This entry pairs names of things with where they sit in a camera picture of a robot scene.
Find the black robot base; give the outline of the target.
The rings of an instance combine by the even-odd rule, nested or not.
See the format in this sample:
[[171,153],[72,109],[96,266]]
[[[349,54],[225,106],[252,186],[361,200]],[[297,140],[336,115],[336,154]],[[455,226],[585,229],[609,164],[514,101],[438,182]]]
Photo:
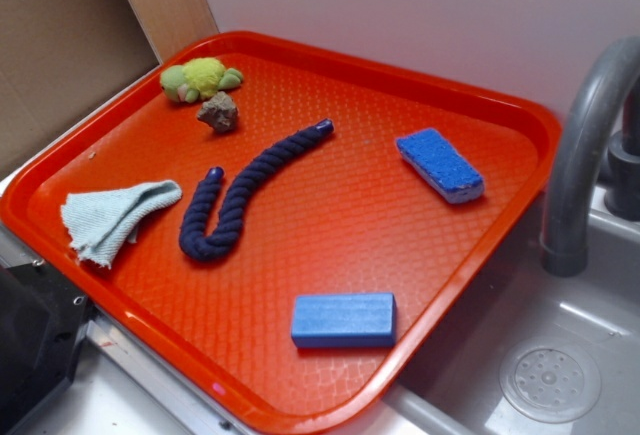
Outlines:
[[73,383],[93,311],[45,261],[1,270],[1,432],[16,433]]

